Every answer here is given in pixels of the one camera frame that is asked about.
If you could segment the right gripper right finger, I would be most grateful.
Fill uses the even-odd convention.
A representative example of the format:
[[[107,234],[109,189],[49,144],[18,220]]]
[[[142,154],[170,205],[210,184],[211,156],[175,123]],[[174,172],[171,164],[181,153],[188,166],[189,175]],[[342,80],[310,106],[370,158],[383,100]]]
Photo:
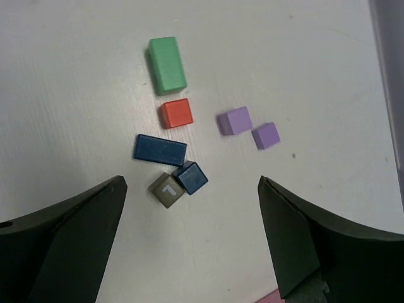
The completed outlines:
[[[286,302],[402,302],[403,236],[316,206],[262,177],[259,205]]]

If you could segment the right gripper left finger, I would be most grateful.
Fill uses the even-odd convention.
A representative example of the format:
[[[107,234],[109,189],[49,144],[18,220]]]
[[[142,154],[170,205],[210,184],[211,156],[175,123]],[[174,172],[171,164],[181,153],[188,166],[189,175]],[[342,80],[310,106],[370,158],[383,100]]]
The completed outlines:
[[[128,186],[115,176],[1,223],[1,302],[95,302]]]

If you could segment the pink plastic box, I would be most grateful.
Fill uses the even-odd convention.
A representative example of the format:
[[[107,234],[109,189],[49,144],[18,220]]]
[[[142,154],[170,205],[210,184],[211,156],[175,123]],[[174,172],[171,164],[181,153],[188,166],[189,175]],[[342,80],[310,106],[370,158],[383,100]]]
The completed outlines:
[[[256,301],[256,303],[284,303],[278,289],[272,291],[270,294]]]

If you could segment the purple wood cube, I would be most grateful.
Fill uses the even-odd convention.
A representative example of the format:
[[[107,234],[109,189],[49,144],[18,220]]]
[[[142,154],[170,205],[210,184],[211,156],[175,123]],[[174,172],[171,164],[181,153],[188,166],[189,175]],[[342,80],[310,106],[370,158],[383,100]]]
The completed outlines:
[[[267,122],[252,130],[254,142],[259,150],[265,150],[280,142],[274,122]]]
[[[246,106],[217,115],[217,123],[221,135],[224,136],[241,134],[253,128]]]

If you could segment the red wood cube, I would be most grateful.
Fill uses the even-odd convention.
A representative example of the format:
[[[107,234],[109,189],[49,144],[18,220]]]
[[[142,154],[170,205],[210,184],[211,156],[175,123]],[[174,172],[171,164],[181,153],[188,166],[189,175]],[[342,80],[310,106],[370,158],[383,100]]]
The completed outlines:
[[[164,129],[178,128],[193,123],[193,115],[187,98],[163,103],[158,113]]]

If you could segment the green arch wood block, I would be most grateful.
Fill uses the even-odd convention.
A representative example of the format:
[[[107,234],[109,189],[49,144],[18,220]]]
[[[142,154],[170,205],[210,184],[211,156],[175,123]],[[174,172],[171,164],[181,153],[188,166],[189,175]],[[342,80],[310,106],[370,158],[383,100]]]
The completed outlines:
[[[151,39],[148,44],[157,95],[168,95],[187,87],[181,55],[175,37]]]

